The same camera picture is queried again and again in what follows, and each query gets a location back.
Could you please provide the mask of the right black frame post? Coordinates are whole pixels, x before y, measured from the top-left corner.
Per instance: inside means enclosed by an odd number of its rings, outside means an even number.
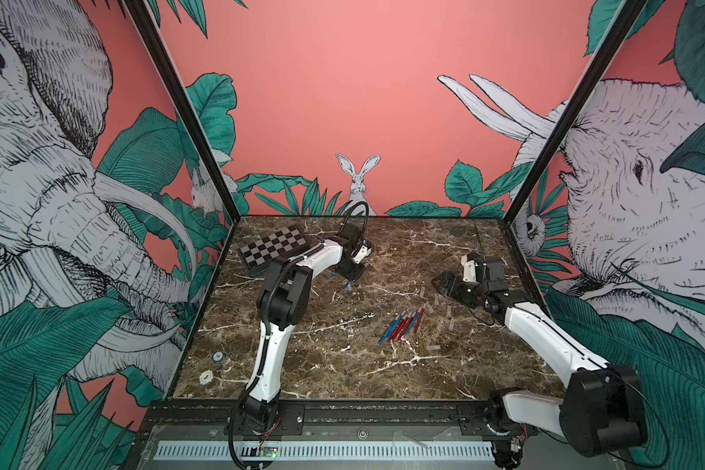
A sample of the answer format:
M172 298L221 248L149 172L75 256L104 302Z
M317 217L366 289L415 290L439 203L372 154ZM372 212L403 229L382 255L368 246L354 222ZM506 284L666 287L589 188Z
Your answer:
M515 221L521 212L523 204L530 198L531 192L540 180L551 159L559 150L578 115L585 109L591 94L595 91L599 80L608 69L627 35L646 6L646 0L624 1L599 42L589 66L587 66L579 84L570 97L566 108L556 123L550 137L546 139L542 152L536 158L517 196L512 201L509 210L503 217L503 223L509 225Z

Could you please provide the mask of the black white checkerboard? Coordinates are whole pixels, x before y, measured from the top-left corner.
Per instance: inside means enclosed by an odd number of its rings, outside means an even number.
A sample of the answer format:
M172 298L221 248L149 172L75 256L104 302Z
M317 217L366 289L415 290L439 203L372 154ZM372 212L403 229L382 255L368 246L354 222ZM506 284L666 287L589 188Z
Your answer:
M277 257L291 258L310 246L305 232L297 225L290 225L241 247L238 254L247 273L254 276L266 271Z

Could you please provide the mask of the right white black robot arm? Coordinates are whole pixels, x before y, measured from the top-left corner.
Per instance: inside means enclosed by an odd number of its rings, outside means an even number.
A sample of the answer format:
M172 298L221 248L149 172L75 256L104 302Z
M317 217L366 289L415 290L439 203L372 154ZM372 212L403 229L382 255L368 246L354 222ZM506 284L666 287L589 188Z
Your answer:
M482 418L497 436L517 438L526 428L562 437L585 457L640 447L648 440L638 374L595 354L558 326L523 291L509 286L503 261L470 253L463 272L444 271L436 292L468 309L483 309L520 337L564 387L561 399L521 389L491 393Z

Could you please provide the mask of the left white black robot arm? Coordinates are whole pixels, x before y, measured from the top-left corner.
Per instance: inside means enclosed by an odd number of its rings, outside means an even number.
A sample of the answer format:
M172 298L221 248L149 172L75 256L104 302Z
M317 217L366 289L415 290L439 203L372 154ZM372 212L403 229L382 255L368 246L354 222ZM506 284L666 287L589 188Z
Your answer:
M240 401L244 415L268 428L278 413L280 378L289 340L304 317L313 280L327 269L354 282L360 279L372 245L365 237L367 225L350 222L325 235L311 248L288 258L276 258L268 268L258 297L260 346L251 380Z

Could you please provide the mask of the blue knife bottom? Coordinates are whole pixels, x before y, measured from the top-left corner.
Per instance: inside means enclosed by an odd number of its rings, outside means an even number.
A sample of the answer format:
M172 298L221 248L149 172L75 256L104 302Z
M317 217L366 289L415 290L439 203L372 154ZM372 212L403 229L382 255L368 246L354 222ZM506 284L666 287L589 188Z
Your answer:
M405 329L405 332L403 332L403 336L401 336L401 338L405 338L407 334L409 334L409 332L415 327L415 322L417 321L419 313L420 311L415 313L415 316L411 319L409 325L407 325L407 329Z

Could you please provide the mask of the black front rail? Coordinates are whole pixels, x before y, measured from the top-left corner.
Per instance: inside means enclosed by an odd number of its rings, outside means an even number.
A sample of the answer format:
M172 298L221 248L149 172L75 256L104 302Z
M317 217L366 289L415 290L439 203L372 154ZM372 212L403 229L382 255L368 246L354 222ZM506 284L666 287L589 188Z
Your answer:
M222 430L227 425L236 399L168 399L148 408L140 430L150 432L158 425L207 426ZM495 420L491 401L475 399L281 399L279 434L300 436L313 427L394 426L425 428L455 426L467 437L503 438L505 432L531 435L538 428L526 422L512 424L507 418Z

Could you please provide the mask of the left black frame post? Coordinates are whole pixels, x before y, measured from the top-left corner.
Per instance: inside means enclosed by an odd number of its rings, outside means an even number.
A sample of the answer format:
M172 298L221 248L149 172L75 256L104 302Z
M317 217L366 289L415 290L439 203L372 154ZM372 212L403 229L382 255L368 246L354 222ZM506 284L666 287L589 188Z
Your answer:
M125 0L125 7L164 82L164 86L166 86L166 90L168 90L170 99L174 102L174 108L186 129L186 133L193 142L201 162L205 165L217 194L221 197L229 221L235 225L241 220L241 215L224 182L223 172L217 165L201 121L198 119L186 88L174 62L172 62L172 56L166 49L166 44L155 24L148 3L146 1Z

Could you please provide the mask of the black frame post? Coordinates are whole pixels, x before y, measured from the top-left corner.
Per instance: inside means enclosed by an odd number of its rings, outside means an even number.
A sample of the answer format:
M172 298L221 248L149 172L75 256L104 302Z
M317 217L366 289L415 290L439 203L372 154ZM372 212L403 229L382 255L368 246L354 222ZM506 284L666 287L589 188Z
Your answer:
M186 88L174 62L172 62L172 56L166 49L166 44L155 24L148 3L146 1L125 0L125 7L164 82L164 86L166 86L166 90L168 90L170 99L174 102L174 108L186 129L186 133L193 142L201 162L205 165L217 194L221 197L229 221L235 225L241 220L241 215L224 182L223 172L217 165L201 121L198 119Z
M570 97L566 108L556 123L550 137L546 139L542 152L536 158L517 196L512 201L509 210L503 217L503 223L509 225L515 221L521 212L523 204L530 198L531 192L540 180L551 159L559 150L578 115L585 109L591 94L595 91L599 80L608 69L627 35L646 6L646 0L624 1L599 42L589 66L587 66L579 84Z

